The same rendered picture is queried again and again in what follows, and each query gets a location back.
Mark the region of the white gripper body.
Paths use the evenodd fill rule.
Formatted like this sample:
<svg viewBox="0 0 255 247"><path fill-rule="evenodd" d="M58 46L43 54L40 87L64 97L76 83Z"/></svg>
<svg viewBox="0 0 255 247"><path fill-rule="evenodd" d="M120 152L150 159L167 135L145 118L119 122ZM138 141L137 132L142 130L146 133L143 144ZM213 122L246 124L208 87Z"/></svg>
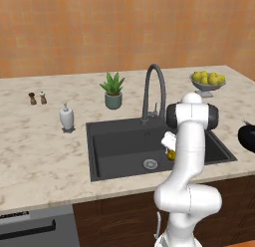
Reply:
<svg viewBox="0 0 255 247"><path fill-rule="evenodd" d="M167 148L175 148L176 145L176 136L171 131L167 131L164 134L161 144Z"/></svg>

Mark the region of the dark grey sink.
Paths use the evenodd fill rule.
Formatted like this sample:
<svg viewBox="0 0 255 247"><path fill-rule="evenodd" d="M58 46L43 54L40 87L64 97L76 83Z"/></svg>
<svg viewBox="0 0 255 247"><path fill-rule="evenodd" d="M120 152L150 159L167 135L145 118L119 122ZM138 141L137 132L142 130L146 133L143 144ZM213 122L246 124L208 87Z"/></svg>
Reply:
<svg viewBox="0 0 255 247"><path fill-rule="evenodd" d="M161 140L177 133L158 118L146 125L140 119L87 123L91 181L172 170Z"/></svg>

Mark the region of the grey bowl of yellow fruit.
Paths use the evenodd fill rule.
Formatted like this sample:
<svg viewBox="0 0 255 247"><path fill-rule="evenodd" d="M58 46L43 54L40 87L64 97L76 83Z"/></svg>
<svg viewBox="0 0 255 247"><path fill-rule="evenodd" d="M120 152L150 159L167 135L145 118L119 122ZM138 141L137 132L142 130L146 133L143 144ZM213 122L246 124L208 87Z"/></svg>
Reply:
<svg viewBox="0 0 255 247"><path fill-rule="evenodd" d="M194 72L190 75L190 80L197 88L196 92L203 98L212 98L212 92L219 90L226 84L225 77L215 72Z"/></svg>

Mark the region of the black bowl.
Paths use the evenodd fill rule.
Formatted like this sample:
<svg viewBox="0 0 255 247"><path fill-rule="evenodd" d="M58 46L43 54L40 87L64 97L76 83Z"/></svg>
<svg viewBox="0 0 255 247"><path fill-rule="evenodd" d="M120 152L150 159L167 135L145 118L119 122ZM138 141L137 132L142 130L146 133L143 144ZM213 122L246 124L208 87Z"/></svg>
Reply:
<svg viewBox="0 0 255 247"><path fill-rule="evenodd" d="M255 124L243 122L244 125L238 130L238 140L244 148L255 153Z"/></svg>

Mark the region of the brown wooden cupboard door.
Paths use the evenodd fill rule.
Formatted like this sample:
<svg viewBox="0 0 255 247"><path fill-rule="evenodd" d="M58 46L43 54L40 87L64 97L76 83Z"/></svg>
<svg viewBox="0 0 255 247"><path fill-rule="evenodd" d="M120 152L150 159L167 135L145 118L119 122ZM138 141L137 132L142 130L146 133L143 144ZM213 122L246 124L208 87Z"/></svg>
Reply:
<svg viewBox="0 0 255 247"><path fill-rule="evenodd" d="M194 236L203 247L226 247L255 240L255 175L213 181L221 210L200 221ZM81 247L153 247L157 219L151 192L84 202L73 206Z"/></svg>

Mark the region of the grey arched tap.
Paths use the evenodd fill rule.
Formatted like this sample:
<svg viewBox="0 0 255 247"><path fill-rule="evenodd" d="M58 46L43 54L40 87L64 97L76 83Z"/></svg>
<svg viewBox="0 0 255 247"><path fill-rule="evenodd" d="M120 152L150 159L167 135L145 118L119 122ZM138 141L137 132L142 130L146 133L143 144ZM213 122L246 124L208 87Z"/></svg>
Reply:
<svg viewBox="0 0 255 247"><path fill-rule="evenodd" d="M159 111L154 107L152 112L149 111L150 102L159 102ZM161 68L157 64L151 64L145 75L144 94L140 121L142 124L147 124L150 118L165 120L165 103L166 89L164 76Z"/></svg>

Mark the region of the green plant in grey pot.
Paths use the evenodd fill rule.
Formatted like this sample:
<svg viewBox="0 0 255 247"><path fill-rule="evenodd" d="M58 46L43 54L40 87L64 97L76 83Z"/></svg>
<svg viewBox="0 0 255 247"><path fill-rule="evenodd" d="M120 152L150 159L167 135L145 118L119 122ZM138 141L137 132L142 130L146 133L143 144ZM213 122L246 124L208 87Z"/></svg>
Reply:
<svg viewBox="0 0 255 247"><path fill-rule="evenodd" d="M124 80L120 78L119 73L116 73L114 76L107 73L107 80L101 84L101 87L105 90L105 104L108 109L117 110L121 107Z"/></svg>

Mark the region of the white soap dispenser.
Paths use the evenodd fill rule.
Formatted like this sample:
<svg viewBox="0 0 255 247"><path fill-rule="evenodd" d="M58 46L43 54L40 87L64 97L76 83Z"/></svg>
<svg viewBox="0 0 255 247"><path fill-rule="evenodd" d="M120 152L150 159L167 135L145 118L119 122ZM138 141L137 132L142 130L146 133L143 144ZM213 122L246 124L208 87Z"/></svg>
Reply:
<svg viewBox="0 0 255 247"><path fill-rule="evenodd" d="M60 122L63 126L63 131L74 130L74 112L67 104L60 110Z"/></svg>

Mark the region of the grey dishwasher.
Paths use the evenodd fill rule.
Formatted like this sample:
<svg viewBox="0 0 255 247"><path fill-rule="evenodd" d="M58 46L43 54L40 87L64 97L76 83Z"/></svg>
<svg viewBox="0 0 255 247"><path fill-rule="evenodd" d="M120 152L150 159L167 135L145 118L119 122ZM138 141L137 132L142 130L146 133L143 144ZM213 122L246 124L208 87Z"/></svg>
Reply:
<svg viewBox="0 0 255 247"><path fill-rule="evenodd" d="M80 247L73 206L0 215L0 247Z"/></svg>

